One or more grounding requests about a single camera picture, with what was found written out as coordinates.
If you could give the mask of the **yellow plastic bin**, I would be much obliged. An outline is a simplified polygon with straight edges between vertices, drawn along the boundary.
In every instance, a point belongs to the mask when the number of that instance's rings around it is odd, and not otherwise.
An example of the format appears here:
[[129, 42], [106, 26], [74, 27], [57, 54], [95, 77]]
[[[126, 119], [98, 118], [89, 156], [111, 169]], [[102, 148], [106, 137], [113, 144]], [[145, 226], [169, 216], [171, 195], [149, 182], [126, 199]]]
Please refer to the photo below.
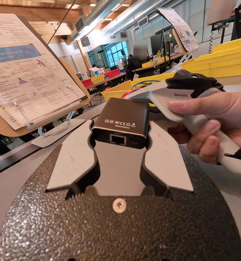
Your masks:
[[147, 81], [141, 81], [138, 83], [134, 83], [132, 81], [124, 82], [120, 85], [117, 85], [115, 87], [112, 87], [108, 90], [105, 90], [102, 92], [102, 95], [105, 99], [105, 102], [109, 100], [109, 98], [121, 98], [125, 93], [129, 93], [130, 91], [137, 90], [141, 87], [145, 87], [154, 83], [160, 82], [159, 80], [147, 80]]

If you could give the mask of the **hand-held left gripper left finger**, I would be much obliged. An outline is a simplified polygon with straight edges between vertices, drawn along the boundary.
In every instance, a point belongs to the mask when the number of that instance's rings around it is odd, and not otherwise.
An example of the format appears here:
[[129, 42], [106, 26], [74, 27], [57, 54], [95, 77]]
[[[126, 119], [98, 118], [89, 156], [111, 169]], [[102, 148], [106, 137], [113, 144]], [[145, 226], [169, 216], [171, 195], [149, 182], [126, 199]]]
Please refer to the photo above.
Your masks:
[[98, 181], [100, 165], [94, 149], [93, 125], [93, 120], [86, 121], [64, 140], [47, 191], [69, 189], [80, 194]]

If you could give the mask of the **long background table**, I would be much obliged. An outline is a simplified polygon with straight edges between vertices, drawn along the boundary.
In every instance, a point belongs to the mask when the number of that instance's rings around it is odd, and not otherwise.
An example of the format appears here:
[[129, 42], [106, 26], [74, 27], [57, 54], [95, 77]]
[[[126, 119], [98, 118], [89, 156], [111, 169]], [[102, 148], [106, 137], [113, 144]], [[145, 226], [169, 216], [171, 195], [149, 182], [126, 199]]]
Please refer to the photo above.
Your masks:
[[91, 86], [86, 87], [86, 90], [89, 92], [90, 95], [102, 92], [106, 88], [112, 88], [115, 87], [121, 83], [124, 82], [126, 77], [126, 73], [121, 73], [117, 76], [111, 77], [109, 79], [106, 79], [104, 81], [98, 82], [96, 84], [93, 84]]

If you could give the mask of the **distant document stand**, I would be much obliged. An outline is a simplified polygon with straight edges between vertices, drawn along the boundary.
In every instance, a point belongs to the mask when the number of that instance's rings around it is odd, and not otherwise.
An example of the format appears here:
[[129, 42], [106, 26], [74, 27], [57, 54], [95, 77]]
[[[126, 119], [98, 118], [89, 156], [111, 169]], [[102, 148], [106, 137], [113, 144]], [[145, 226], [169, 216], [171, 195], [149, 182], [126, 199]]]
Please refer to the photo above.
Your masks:
[[158, 11], [173, 26], [173, 36], [181, 53], [190, 56], [196, 52], [199, 46], [189, 25], [172, 8], [158, 8]]

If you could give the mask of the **black network adapter box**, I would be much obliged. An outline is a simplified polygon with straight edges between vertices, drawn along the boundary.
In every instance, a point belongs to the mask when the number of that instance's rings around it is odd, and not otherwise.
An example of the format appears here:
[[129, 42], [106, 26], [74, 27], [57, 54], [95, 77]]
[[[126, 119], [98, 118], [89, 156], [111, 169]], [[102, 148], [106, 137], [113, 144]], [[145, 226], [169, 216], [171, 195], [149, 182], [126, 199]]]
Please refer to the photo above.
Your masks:
[[111, 97], [92, 126], [96, 141], [142, 149], [147, 142], [149, 104]]

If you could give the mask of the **yellow storage bin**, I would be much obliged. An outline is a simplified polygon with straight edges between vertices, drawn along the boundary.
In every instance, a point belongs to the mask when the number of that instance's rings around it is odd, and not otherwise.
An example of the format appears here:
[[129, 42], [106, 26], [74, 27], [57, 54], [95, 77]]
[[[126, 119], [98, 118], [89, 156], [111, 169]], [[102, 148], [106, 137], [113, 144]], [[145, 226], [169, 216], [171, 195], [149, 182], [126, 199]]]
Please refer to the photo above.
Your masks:
[[192, 58], [181, 68], [213, 78], [241, 76], [241, 47]]
[[214, 46], [212, 53], [229, 50], [237, 47], [241, 47], [241, 38]]

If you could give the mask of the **black monitor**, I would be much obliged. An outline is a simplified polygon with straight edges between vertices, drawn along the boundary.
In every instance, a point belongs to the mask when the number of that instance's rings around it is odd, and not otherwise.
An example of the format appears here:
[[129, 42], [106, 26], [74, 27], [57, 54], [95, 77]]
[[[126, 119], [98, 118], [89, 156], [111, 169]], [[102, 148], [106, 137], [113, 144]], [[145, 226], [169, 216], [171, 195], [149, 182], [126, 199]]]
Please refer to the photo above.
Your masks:
[[161, 33], [151, 36], [150, 41], [151, 41], [151, 50], [152, 50], [153, 55], [155, 56], [158, 53], [158, 51], [160, 50]]

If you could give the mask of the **silver ventilation duct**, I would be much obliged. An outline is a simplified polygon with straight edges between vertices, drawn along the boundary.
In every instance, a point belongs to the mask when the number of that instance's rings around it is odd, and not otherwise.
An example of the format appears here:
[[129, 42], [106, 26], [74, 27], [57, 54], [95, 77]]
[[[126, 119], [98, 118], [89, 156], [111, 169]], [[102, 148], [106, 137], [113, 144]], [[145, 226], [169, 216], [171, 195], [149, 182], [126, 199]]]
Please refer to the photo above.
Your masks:
[[[100, 1], [89, 15], [82, 15], [75, 23], [75, 29], [71, 33], [73, 40], [79, 40], [87, 36], [99, 24], [101, 24], [111, 13], [115, 12], [117, 4], [122, 1]], [[171, 0], [140, 0], [134, 2], [125, 11], [117, 15], [109, 24], [101, 29], [102, 35], [110, 35], [114, 38], [116, 34], [141, 21], [148, 14], [156, 12], [160, 7], [176, 7], [185, 1]]]

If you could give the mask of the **dark desk edge rail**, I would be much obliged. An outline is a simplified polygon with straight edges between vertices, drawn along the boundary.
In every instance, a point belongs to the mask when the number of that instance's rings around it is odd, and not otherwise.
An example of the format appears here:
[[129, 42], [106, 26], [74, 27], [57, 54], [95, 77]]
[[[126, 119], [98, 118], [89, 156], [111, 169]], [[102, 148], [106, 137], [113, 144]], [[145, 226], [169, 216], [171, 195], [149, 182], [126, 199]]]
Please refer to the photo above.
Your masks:
[[27, 158], [41, 148], [32, 144], [31, 142], [24, 143], [23, 145], [7, 152], [0, 156], [0, 173]]

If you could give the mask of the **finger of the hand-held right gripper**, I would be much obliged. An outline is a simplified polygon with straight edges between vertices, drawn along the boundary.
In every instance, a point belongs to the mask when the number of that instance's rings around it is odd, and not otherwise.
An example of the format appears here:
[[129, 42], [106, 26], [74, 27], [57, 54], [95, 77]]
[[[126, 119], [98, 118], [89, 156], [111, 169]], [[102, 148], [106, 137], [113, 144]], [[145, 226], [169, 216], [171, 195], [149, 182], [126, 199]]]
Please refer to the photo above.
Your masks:
[[148, 95], [151, 91], [167, 88], [167, 83], [154, 83], [143, 88], [139, 88], [136, 91], [126, 95], [124, 99], [126, 100], [149, 100]]
[[184, 116], [170, 111], [167, 103], [192, 99], [191, 94], [193, 92], [194, 90], [158, 89], [149, 93], [149, 99], [166, 118], [173, 122], [181, 122]]

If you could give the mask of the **person's right hand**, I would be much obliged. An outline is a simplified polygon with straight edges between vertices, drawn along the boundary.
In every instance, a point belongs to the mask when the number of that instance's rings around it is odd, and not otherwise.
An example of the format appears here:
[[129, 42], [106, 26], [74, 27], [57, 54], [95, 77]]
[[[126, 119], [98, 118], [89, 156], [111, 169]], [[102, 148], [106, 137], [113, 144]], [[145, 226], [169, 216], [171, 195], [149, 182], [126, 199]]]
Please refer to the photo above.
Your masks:
[[220, 92], [207, 97], [171, 101], [167, 106], [170, 111], [181, 115], [205, 115], [209, 119], [194, 135], [181, 122], [168, 129], [178, 144], [187, 144], [188, 151], [198, 155], [204, 163], [218, 164], [218, 130], [241, 148], [241, 92]]

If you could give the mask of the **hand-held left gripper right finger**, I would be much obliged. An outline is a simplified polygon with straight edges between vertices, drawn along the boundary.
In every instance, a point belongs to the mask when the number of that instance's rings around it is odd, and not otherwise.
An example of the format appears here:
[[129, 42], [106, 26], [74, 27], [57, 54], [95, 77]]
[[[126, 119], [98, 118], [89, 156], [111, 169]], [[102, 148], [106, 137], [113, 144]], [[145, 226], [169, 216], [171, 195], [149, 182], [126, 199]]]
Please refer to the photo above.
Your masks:
[[170, 190], [194, 192], [178, 143], [153, 121], [149, 122], [140, 179], [156, 196], [166, 197]]

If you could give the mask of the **yellow storage crate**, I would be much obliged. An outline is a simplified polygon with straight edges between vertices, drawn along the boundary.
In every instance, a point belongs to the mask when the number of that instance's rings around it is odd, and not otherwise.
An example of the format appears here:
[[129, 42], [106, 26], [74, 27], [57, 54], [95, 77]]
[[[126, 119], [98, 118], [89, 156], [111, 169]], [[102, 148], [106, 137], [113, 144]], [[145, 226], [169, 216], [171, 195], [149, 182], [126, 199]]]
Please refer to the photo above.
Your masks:
[[91, 78], [91, 81], [92, 81], [93, 84], [102, 82], [104, 80], [105, 80], [104, 74], [100, 74], [98, 76], [94, 76], [94, 77]]

